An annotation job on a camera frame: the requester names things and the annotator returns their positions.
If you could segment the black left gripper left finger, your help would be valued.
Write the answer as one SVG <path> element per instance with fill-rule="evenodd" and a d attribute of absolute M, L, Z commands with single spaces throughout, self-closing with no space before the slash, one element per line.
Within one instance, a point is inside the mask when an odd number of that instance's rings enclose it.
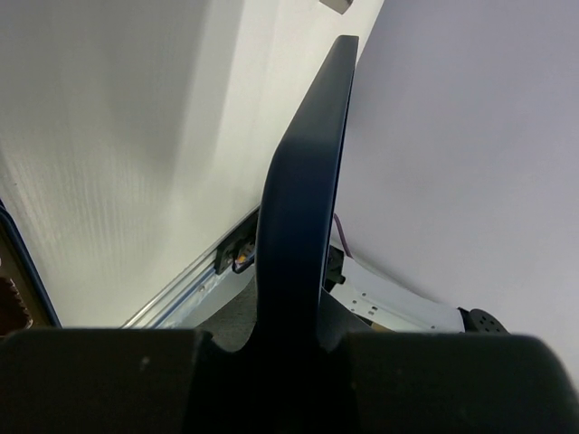
<path fill-rule="evenodd" d="M 204 335 L 34 329 L 1 343 L 4 433 L 181 433 Z"/>

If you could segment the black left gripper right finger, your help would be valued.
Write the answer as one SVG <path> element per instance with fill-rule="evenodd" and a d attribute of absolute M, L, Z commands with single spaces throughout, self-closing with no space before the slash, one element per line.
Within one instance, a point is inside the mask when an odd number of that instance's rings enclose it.
<path fill-rule="evenodd" d="M 555 354 L 522 335 L 351 335 L 363 433 L 575 433 L 578 397 Z"/>

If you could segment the blue chocolate box with tray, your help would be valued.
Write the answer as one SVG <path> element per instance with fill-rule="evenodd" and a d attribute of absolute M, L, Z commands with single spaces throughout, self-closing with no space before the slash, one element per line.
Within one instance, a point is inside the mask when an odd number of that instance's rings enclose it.
<path fill-rule="evenodd" d="M 1 339 L 61 322 L 11 214 L 1 203 Z"/>

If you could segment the blue box lid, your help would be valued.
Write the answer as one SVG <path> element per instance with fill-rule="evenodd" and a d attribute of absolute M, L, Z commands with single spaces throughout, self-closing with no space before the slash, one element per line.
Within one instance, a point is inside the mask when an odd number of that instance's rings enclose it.
<path fill-rule="evenodd" d="M 340 35 L 277 146 L 257 228 L 257 323 L 272 351 L 317 344 L 318 309 L 359 39 Z"/>

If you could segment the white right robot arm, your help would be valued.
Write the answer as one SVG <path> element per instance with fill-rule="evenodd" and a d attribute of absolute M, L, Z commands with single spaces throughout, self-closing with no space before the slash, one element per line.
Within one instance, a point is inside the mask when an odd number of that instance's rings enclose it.
<path fill-rule="evenodd" d="M 332 249 L 354 428 L 364 433 L 575 433 L 578 396 L 542 341 L 481 309 L 420 297 Z"/>

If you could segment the aluminium frame rail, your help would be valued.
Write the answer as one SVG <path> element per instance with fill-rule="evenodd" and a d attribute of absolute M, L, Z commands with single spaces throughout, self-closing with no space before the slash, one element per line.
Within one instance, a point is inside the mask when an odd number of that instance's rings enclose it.
<path fill-rule="evenodd" d="M 183 321 L 225 278 L 234 273 L 227 269 L 217 275 L 214 261 L 218 245 L 233 232 L 255 231 L 259 210 L 254 209 L 229 232 L 216 241 L 198 259 L 171 280 L 123 326 L 125 328 L 172 328 Z"/>

